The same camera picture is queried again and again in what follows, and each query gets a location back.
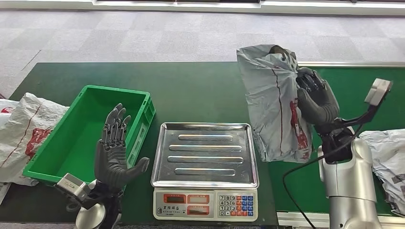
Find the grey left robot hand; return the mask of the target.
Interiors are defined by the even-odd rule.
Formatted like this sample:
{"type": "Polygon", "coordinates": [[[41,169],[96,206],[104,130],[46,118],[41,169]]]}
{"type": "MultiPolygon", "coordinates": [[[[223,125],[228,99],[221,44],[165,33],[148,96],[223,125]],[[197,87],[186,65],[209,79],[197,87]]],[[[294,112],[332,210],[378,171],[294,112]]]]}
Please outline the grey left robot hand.
{"type": "Polygon", "coordinates": [[[118,103],[107,115],[96,144],[94,173],[97,181],[114,189],[122,189],[136,177],[144,173],[150,163],[147,157],[141,158],[129,168],[126,157],[126,132],[130,115],[126,108],[118,103]]]}

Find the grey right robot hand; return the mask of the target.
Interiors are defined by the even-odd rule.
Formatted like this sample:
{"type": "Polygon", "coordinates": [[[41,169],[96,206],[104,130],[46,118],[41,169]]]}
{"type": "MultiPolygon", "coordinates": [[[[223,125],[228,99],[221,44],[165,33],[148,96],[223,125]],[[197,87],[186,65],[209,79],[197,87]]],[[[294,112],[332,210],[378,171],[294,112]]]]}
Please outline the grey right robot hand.
{"type": "Polygon", "coordinates": [[[332,122],[339,115],[339,105],[326,80],[310,68],[298,69],[298,108],[301,116],[312,125],[332,122]]]}

